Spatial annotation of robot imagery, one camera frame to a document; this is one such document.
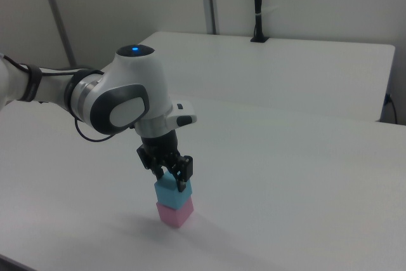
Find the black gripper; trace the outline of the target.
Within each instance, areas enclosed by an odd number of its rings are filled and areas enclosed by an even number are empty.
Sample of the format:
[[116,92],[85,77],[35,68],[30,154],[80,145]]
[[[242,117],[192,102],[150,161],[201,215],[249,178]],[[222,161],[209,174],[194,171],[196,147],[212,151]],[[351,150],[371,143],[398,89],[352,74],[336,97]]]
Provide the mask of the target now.
[[178,191],[183,192],[193,175],[193,158],[180,155],[175,130],[155,138],[141,137],[141,140],[142,145],[136,151],[144,168],[150,169],[160,180],[164,174],[162,164],[173,164],[169,172],[176,181]]

